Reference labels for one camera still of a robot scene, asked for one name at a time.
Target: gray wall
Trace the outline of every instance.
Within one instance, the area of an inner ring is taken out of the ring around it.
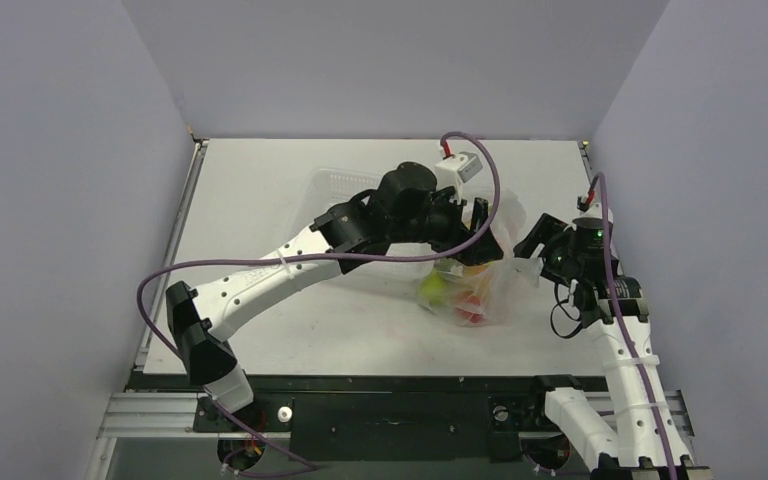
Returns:
[[[124,0],[201,137],[590,138],[667,0]]]
[[[672,0],[593,141],[717,478],[768,478],[768,2]]]
[[[119,2],[0,0],[0,478],[83,475],[192,146]]]

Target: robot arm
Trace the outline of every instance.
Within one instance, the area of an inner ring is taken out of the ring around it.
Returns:
[[[190,287],[184,282],[166,291],[169,329],[190,383],[203,386],[230,412],[254,400],[245,372],[228,339],[249,320],[315,283],[346,274],[365,262],[318,259],[288,263],[286,257],[324,253],[385,255],[393,243],[428,243],[441,252],[463,243],[485,223],[489,212],[476,199],[470,227],[462,222],[463,184],[478,171],[475,155],[449,156],[435,167],[402,163],[384,175],[375,190],[334,205],[310,226],[263,259],[273,266],[244,270]],[[456,257],[475,265],[501,258],[491,234],[483,235]]]
[[[693,466],[690,451],[670,415],[656,368],[659,359],[650,342],[649,310],[640,284],[634,278],[617,276],[619,262],[612,256],[610,273],[616,278],[619,313],[631,346],[621,331],[606,280],[601,205],[579,207],[584,211],[572,225],[543,214],[514,252],[530,257],[543,245],[539,254],[543,261],[541,276],[570,288],[572,303],[580,312],[579,321],[602,363],[617,431],[573,385],[548,388],[544,414],[582,456],[592,472],[591,478],[638,478],[635,474],[655,475],[639,478],[668,478],[668,454],[679,478],[713,478],[707,468]],[[662,420],[660,425],[656,415]],[[668,448],[661,441],[659,428],[664,429]]]

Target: black cable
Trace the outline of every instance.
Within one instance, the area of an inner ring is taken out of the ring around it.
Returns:
[[[553,437],[522,439],[520,440],[520,452],[518,454],[511,457],[507,457],[507,458],[494,458],[493,461],[500,462],[500,463],[514,462],[522,458],[523,455],[527,455],[527,451],[529,449],[542,450],[544,452],[550,452],[550,453],[556,452],[558,450],[558,447],[554,445],[547,445],[547,443],[551,443],[552,441],[566,439],[566,438],[567,438],[566,435],[562,433],[560,435],[555,435]]]
[[[540,465],[539,463],[537,463],[536,460],[531,458],[531,455],[529,454],[528,447],[526,445],[523,445],[522,456],[526,460],[528,460],[528,463],[534,465],[534,467],[536,469],[536,471],[534,473],[535,475],[537,475],[537,473],[542,473],[544,475],[551,476],[551,477],[583,477],[583,476],[590,475],[590,472],[577,472],[577,471],[572,471],[572,470],[556,470],[556,469],[553,469],[553,468],[546,468],[546,467]]]
[[[555,284],[555,303],[556,303],[557,307],[561,307],[561,311],[564,312],[564,315],[566,315],[567,318],[569,318],[573,322],[581,321],[581,314],[578,315],[578,318],[572,318],[572,315],[570,315],[570,313],[567,311],[567,309],[563,307],[564,305],[569,303],[569,299],[561,301],[561,299],[559,298],[559,295],[558,295],[558,284],[557,283]]]
[[[555,333],[560,338],[563,338],[564,340],[569,340],[570,338],[575,337],[579,333],[581,333],[581,330],[584,329],[584,324],[581,323],[581,316],[579,318],[572,318],[572,315],[569,314],[569,312],[564,308],[564,305],[569,303],[569,298],[561,300],[558,296],[558,284],[555,284],[555,306],[552,307],[552,311],[549,312],[549,326],[552,327],[552,332]],[[573,320],[575,322],[578,322],[578,325],[566,335],[561,335],[558,333],[558,329],[555,327],[555,310],[560,307],[561,311],[564,312],[564,314],[569,318],[570,320]]]

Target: plastic bag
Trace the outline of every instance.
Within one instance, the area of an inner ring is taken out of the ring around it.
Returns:
[[[492,198],[491,190],[476,190],[468,197]],[[464,218],[471,218],[471,208]],[[460,325],[500,323],[508,316],[516,297],[511,292],[512,276],[525,277],[537,285],[539,268],[535,260],[514,258],[513,248],[522,240],[525,209],[517,196],[504,190],[490,231],[502,249],[503,258],[484,265],[466,266],[451,258],[437,260],[431,273],[419,284],[417,303]]]

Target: white tabletop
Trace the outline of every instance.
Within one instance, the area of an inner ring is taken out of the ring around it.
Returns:
[[[494,140],[503,188],[527,211],[524,235],[543,212],[575,215],[588,185],[575,142]],[[475,151],[453,142],[456,151]],[[260,258],[284,243],[311,172],[333,167],[383,174],[402,161],[432,167],[434,140],[211,140],[181,234],[176,261]],[[473,182],[489,185],[484,169]],[[233,267],[176,272],[170,284],[212,281]],[[347,275],[310,287],[251,320],[230,343],[254,374],[308,375],[601,375],[585,335],[557,338],[549,328],[551,284],[518,282],[500,324],[464,327],[419,307],[409,285]],[[166,312],[158,322],[164,332]],[[568,320],[559,329],[571,328]],[[183,373],[181,362],[152,341],[144,371]]]

